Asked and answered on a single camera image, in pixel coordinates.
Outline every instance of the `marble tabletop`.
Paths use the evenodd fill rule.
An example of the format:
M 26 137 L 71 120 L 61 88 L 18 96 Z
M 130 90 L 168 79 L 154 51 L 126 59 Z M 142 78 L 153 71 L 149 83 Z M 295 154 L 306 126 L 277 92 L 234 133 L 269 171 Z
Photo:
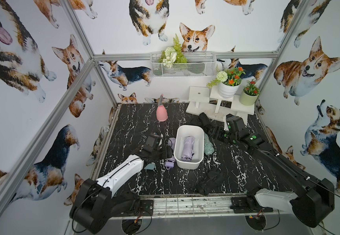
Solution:
M 188 103 L 167 103 L 164 106 L 169 118 L 159 122 L 156 119 L 157 104 L 121 105 L 100 177 L 121 164 L 131 151 L 145 142 L 151 132 L 161 133 L 164 137 L 176 137 L 178 127 L 190 125 L 195 116 L 186 113 Z M 212 123 L 223 126 L 222 122 Z M 256 114 L 248 115 L 248 127 L 266 138 Z M 215 152 L 205 155 L 196 170 L 185 170 L 177 166 L 166 170 L 161 160 L 156 162 L 154 170 L 144 169 L 131 177 L 117 193 L 131 190 L 138 195 L 197 194 L 195 186 L 198 181 L 204 179 L 208 171 L 215 167 L 226 175 L 226 180 L 213 193 L 245 193 L 257 186 L 276 191 L 291 190 L 269 166 L 236 146 L 228 146 L 217 140 L 212 140 L 212 144 Z

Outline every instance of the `white wire basket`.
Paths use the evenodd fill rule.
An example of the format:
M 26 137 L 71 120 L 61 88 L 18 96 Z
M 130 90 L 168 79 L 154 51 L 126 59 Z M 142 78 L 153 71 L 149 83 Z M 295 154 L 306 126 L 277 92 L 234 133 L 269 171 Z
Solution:
M 183 52 L 187 63 L 173 63 L 168 68 L 159 62 L 162 52 L 152 52 L 150 63 L 152 64 L 153 77 L 206 77 L 215 75 L 216 56 L 214 52 Z

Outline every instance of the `light blue object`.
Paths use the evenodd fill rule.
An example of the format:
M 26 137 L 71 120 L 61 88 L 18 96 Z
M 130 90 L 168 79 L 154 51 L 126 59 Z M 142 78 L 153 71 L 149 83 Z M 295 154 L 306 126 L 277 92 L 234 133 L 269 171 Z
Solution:
M 208 135 L 204 132 L 204 153 L 206 155 L 214 153 L 213 144 L 210 142 Z

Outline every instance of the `wall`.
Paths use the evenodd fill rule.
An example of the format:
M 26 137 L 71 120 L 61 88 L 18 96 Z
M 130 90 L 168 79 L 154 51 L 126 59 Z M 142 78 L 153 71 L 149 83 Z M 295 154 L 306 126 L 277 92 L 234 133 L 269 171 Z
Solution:
M 265 109 L 262 119 L 274 134 L 277 148 L 307 172 L 333 182 L 340 194 L 340 1 L 324 2 L 329 1 L 318 0 L 309 9 L 311 15 L 297 33 L 309 28 L 309 16 L 319 20 L 300 41 L 291 40 L 260 101 Z M 312 15 L 315 7 L 318 15 Z M 324 222 L 329 231 L 340 234 L 340 199 L 336 197 L 335 203 Z

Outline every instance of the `dog illustration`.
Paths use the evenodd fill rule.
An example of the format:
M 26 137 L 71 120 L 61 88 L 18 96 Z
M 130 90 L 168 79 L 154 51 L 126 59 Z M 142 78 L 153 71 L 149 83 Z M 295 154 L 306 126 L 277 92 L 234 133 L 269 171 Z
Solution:
M 261 106 L 259 99 L 256 101 L 256 108 L 257 108 L 257 111 L 259 112 L 259 114 L 261 114 L 261 115 L 265 114 L 265 109 L 263 108 L 263 106 Z
M 254 77 L 256 81 L 260 80 L 260 78 L 265 74 L 265 71 L 268 68 L 268 66 L 263 63 L 241 64 L 239 62 L 239 59 L 217 59 L 217 61 L 222 64 L 221 70 L 242 67 L 245 70 L 245 74 L 242 74 L 241 78 L 245 79 Z
M 117 64 L 117 61 L 99 61 L 98 64 L 103 68 L 107 77 L 119 87 L 123 87 L 123 91 L 127 90 L 127 85 L 140 80 L 146 81 L 150 86 L 152 81 L 152 70 L 147 67 L 123 68 Z
M 84 65 L 84 60 L 81 54 L 78 51 L 77 41 L 73 34 L 71 34 L 71 38 L 69 40 L 69 46 L 65 49 L 53 47 L 52 48 L 56 56 L 63 61 L 69 70 L 69 77 L 68 77 L 68 84 L 67 89 L 76 79 L 78 73 L 81 70 L 81 67 Z M 93 99 L 93 94 L 90 92 L 92 91 L 92 86 L 95 86 L 96 82 L 92 81 L 91 77 L 88 76 L 83 85 L 81 85 L 80 89 L 78 90 L 76 96 L 74 97 L 73 101 L 69 105 L 69 110 L 71 111 L 72 115 L 75 117 L 79 117 L 81 112 L 85 109 L 85 101 L 88 99 Z
M 64 201 L 64 205 L 70 206 L 75 202 L 76 196 L 83 182 L 84 180 L 78 174 L 75 174 L 75 189 L 73 190 L 72 194 Z
M 10 203 L 21 198 L 33 201 L 43 200 L 48 198 L 55 189 L 58 192 L 60 192 L 62 186 L 66 189 L 65 166 L 69 148 L 74 144 L 77 145 L 78 149 L 80 148 L 76 130 L 68 124 L 59 131 L 45 158 L 34 164 L 28 171 Z M 0 171 L 0 185 L 6 174 L 6 172 Z
M 205 13 L 205 1 L 206 0 L 195 0 L 196 11 L 199 14 Z M 235 6 L 242 6 L 243 14 L 248 15 L 253 11 L 252 3 L 255 0 L 224 0 L 228 4 L 235 5 Z
M 149 98 L 149 97 L 145 97 L 145 101 L 148 103 L 158 103 L 159 102 L 159 98 Z M 163 98 L 162 99 L 162 103 L 179 103 L 179 98 L 172 98 L 172 99 L 168 99 L 168 98 Z
M 312 155 L 329 173 L 337 178 L 337 192 L 340 193 L 340 147 L 337 134 L 340 133 L 340 109 L 328 105 L 325 100 L 317 106 L 316 121 L 309 126 L 304 136 L 302 155 Z
M 118 94 L 118 97 L 122 100 L 122 104 L 137 104 L 135 93 L 132 93 L 130 96 L 123 96 L 121 94 Z
M 286 157 L 287 159 L 290 160 L 290 162 L 294 163 L 294 165 L 296 165 L 297 167 L 301 168 L 302 170 L 305 170 L 306 167 L 303 166 L 302 164 L 300 164 L 299 162 L 295 161 L 294 159 L 294 149 L 292 146 L 290 146 L 286 153 L 283 154 L 282 149 L 280 148 L 280 146 L 277 143 L 276 137 L 274 136 L 272 130 L 269 127 L 266 127 L 266 129 L 268 130 L 269 136 L 272 139 L 272 145 L 273 148 L 275 148 L 277 150 L 277 152 L 279 152 L 280 154 L 282 154 L 284 157 Z
M 47 18 L 47 20 L 57 29 L 59 24 L 56 22 L 52 14 L 52 5 L 60 6 L 59 0 L 34 0 L 37 7 L 40 9 L 42 14 Z M 93 11 L 92 5 L 93 0 L 69 0 L 72 8 L 75 10 L 83 10 L 90 18 L 97 18 L 97 13 Z
M 130 0 L 129 15 L 138 34 L 143 35 L 144 45 L 149 45 L 150 36 L 156 33 L 161 41 L 168 40 L 163 32 L 169 16 L 168 0 Z
M 194 31 L 180 23 L 179 29 L 184 39 L 182 52 L 201 52 L 206 51 L 208 40 L 213 35 L 215 26 L 210 25 L 202 31 Z
M 288 61 L 281 63 L 274 72 L 279 85 L 285 87 L 283 96 L 295 96 L 295 104 L 299 98 L 307 95 L 328 74 L 340 69 L 340 57 L 329 58 L 321 48 L 318 37 L 311 48 L 309 57 L 303 62 Z
M 296 32 L 297 37 L 294 41 L 294 46 L 298 48 L 300 46 L 300 39 L 307 33 L 307 31 L 320 19 L 321 15 L 325 11 L 331 0 L 313 0 L 311 6 L 307 9 L 306 18 L 301 21 Z M 281 42 L 289 28 L 295 12 L 299 6 L 300 0 L 291 0 L 285 10 L 281 19 L 280 32 L 283 32 L 278 42 Z
M 19 17 L 5 0 L 0 0 L 0 79 L 24 95 L 32 91 L 42 103 L 46 98 L 40 86 L 43 75 L 49 81 L 56 79 Z
M 87 161 L 87 166 L 93 165 L 96 162 L 97 154 L 101 147 L 103 137 L 105 136 L 105 127 L 101 127 L 100 134 L 96 141 L 94 142 L 93 152 L 90 154 L 90 158 Z

